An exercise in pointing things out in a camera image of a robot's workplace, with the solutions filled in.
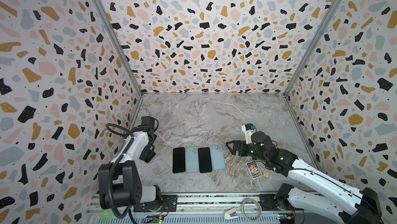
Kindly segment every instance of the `smartphone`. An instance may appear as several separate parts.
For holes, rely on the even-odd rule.
[[[186,173],[199,172],[199,155],[197,154],[197,147],[186,148]]]
[[[178,147],[173,149],[172,154],[172,173],[181,173],[186,171],[185,148]]]
[[[225,170],[225,157],[223,154],[223,148],[221,145],[210,146],[211,150],[211,161],[213,170]]]
[[[198,149],[198,166],[200,173],[212,171],[211,153],[209,147],[201,147]]]

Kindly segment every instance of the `green round object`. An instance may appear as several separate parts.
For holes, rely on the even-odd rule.
[[[102,221],[110,221],[113,218],[113,212],[110,208],[105,209],[102,213]]]

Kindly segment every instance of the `light blue smartphone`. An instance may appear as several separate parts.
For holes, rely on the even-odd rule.
[[[197,147],[188,147],[185,149],[186,173],[199,172],[199,153]]]
[[[213,170],[225,170],[225,157],[223,153],[223,148],[221,145],[210,146],[211,151],[211,161]]]

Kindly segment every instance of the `phone screen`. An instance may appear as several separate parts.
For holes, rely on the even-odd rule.
[[[181,173],[186,170],[185,148],[178,147],[173,149],[172,154],[172,173]]]
[[[198,149],[198,166],[200,173],[212,171],[211,154],[209,147],[202,147]]]

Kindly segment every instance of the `terrazzo wall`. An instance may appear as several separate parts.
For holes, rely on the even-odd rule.
[[[323,170],[397,217],[397,1],[343,0],[291,94]]]
[[[82,223],[136,103],[90,0],[0,0],[0,222]]]
[[[102,0],[143,92],[283,92],[332,0]]]

